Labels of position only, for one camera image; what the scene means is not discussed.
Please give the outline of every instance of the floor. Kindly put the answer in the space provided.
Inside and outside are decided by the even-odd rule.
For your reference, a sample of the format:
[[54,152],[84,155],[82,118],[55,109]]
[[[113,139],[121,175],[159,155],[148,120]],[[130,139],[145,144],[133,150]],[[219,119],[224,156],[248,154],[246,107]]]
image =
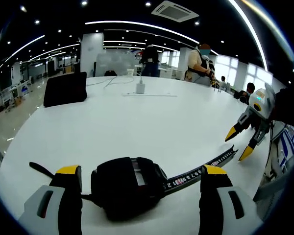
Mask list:
[[21,126],[43,104],[46,83],[47,78],[35,82],[31,86],[32,92],[23,97],[19,106],[0,113],[0,151],[3,155]]

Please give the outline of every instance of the black bag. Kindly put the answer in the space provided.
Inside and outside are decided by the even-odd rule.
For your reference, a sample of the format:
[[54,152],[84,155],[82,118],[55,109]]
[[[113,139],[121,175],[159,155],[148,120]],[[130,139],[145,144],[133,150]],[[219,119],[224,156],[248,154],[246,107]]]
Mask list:
[[83,102],[86,98],[86,72],[72,73],[47,81],[44,106]]

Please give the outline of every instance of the led strip light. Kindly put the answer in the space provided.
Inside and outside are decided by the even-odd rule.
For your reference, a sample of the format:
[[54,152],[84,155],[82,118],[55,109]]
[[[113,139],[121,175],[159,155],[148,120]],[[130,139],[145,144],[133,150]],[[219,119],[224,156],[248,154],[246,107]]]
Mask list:
[[[146,43],[139,43],[139,42],[129,42],[129,41],[103,41],[104,43],[132,43],[132,44],[144,44],[146,45]],[[174,50],[172,48],[168,48],[168,47],[163,47],[163,46],[158,46],[158,45],[154,45],[152,44],[154,47],[161,47],[161,48],[164,48],[164,49],[168,49],[168,50],[173,50],[173,51],[178,51],[178,50]]]
[[[193,38],[190,38],[190,37],[187,37],[181,33],[178,33],[178,32],[175,32],[173,30],[170,30],[170,29],[167,29],[167,28],[163,28],[163,27],[159,27],[159,26],[156,26],[156,25],[152,25],[152,24],[147,24],[147,23],[140,23],[140,22],[133,22],[133,21],[93,21],[93,22],[86,22],[85,24],[88,25],[88,24],[102,24],[102,23],[124,23],[124,24],[137,24],[137,25],[142,25],[142,26],[147,26],[147,27],[152,27],[152,28],[157,28],[157,29],[160,29],[160,30],[163,30],[163,31],[167,31],[169,33],[173,33],[173,34],[176,34],[180,37],[183,37],[183,38],[186,38],[196,44],[198,44],[199,42],[196,41],[195,39]],[[216,53],[214,50],[211,50],[214,54],[216,55],[219,55],[218,53]]]
[[69,46],[65,46],[65,47],[59,47],[59,48],[57,48],[57,49],[50,50],[50,51],[47,51],[47,52],[42,53],[42,54],[40,54],[40,55],[37,55],[37,56],[35,56],[34,58],[31,58],[29,61],[31,61],[31,60],[33,60],[33,59],[36,59],[36,58],[38,58],[38,57],[40,57],[40,56],[42,56],[42,55],[48,54],[48,53],[50,53],[50,52],[53,52],[53,51],[55,51],[55,50],[60,50],[60,49],[63,49],[63,48],[68,48],[68,47],[74,47],[74,46],[78,46],[78,45],[79,45],[79,44],[73,44],[73,45],[69,45]]
[[36,41],[39,40],[39,39],[42,39],[44,36],[45,36],[45,35],[42,35],[42,36],[40,36],[40,37],[34,39],[33,41],[30,41],[30,42],[27,43],[26,45],[22,46],[20,49],[18,49],[17,51],[15,51],[15,52],[14,52],[9,58],[7,58],[7,59],[5,60],[5,63],[6,63],[9,59],[11,59],[14,55],[16,55],[16,54],[19,53],[21,50],[23,50],[25,47],[27,47],[28,45],[30,45],[30,44],[36,42]]
[[256,42],[256,45],[258,47],[258,50],[260,52],[261,58],[263,60],[263,64],[264,64],[265,70],[266,70],[266,72],[268,72],[268,67],[267,67],[267,62],[266,62],[265,54],[264,54],[263,48],[261,47],[260,41],[258,39],[258,36],[257,36],[256,32],[255,32],[255,29],[251,25],[249,19],[245,15],[244,11],[238,6],[238,4],[234,0],[228,0],[228,1],[234,6],[234,8],[237,10],[237,12],[241,15],[242,19],[245,21],[247,27],[249,28],[249,31],[253,35],[254,40]]
[[[125,29],[104,29],[103,31],[125,31]],[[195,48],[194,46],[188,45],[188,44],[186,44],[186,43],[184,43],[184,42],[181,42],[181,41],[179,41],[179,40],[176,40],[176,39],[173,39],[173,38],[168,38],[168,37],[165,37],[165,36],[162,36],[162,35],[159,35],[159,34],[148,33],[148,32],[143,32],[143,31],[138,31],[138,30],[130,30],[130,31],[131,31],[131,32],[137,32],[137,33],[150,34],[150,35],[153,35],[153,36],[156,36],[156,35],[157,35],[157,37],[161,37],[161,38],[165,38],[165,39],[168,39],[168,40],[172,40],[172,41],[175,41],[175,42],[177,42],[177,43],[184,44],[184,45],[186,45],[186,46],[188,46],[188,47],[190,47],[190,48]]]
[[128,42],[128,41],[103,41],[104,43],[133,43],[133,44],[144,44],[146,43],[138,43],[138,42]]
[[109,47],[104,46],[103,48],[134,48],[134,49],[140,49],[140,50],[145,49],[145,48],[141,48],[141,47],[123,47],[123,46],[109,46]]
[[152,45],[154,47],[161,47],[161,48],[168,49],[168,50],[178,51],[178,50],[174,50],[174,49],[171,49],[171,48],[168,48],[168,47],[158,46],[158,45],[154,45],[154,44],[152,44]]
[[54,55],[48,56],[48,57],[46,57],[46,59],[48,59],[48,58],[50,58],[50,57],[54,57],[54,56],[56,56],[56,55],[61,55],[61,54],[64,54],[64,53],[66,53],[66,52],[64,51],[64,52],[60,52],[60,53],[58,53],[58,54],[54,54]]

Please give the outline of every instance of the white round table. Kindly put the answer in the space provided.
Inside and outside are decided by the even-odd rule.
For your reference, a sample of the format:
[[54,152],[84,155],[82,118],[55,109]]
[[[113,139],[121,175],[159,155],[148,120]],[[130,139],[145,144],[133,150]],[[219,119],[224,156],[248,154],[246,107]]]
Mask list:
[[[88,78],[93,84],[110,77]],[[81,165],[82,191],[90,193],[91,172],[108,160],[145,157],[172,177],[213,159],[233,144],[236,156],[223,169],[234,186],[251,198],[267,162],[270,136],[242,162],[238,158],[254,131],[224,142],[246,105],[230,94],[184,81],[143,77],[144,96],[135,92],[139,77],[121,76],[87,86],[82,103],[41,106],[21,127],[0,169],[0,197],[18,219],[24,202],[51,179],[28,166],[36,162],[54,173]],[[126,222],[107,220],[104,210],[83,200],[83,234],[198,234],[200,182],[163,198],[150,211]]]

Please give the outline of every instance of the black strap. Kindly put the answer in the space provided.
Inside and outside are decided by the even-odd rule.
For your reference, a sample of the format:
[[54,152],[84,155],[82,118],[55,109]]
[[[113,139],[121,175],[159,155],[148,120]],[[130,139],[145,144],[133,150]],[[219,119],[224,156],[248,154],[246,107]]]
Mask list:
[[50,178],[54,177],[54,174],[52,174],[50,171],[48,171],[46,168],[44,168],[42,165],[39,165],[37,163],[29,162],[29,166],[40,173],[43,173],[44,175],[49,176]]

